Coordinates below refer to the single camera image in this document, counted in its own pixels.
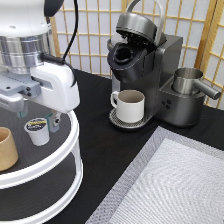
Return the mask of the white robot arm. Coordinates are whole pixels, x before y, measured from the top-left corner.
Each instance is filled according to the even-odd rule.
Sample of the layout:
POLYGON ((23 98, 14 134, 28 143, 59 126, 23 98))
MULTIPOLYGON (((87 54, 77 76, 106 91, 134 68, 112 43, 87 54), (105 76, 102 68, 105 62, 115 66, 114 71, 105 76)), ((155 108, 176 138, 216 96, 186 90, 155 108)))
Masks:
POLYGON ((0 0, 0 107, 20 117, 33 101, 51 110, 48 128, 79 105, 75 69, 57 57, 50 18, 64 0, 0 0))

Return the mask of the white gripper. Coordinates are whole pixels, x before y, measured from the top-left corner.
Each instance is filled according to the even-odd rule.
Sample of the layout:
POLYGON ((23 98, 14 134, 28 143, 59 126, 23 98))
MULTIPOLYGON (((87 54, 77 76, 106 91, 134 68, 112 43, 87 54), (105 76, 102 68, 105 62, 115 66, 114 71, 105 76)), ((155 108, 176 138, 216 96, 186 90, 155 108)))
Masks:
POLYGON ((27 74, 0 72, 0 107, 17 112, 18 118, 24 118, 28 115, 25 99, 56 110, 48 114, 46 120, 48 130, 57 132, 61 113, 70 112, 80 103, 74 73, 66 65, 47 62, 32 67, 27 74))

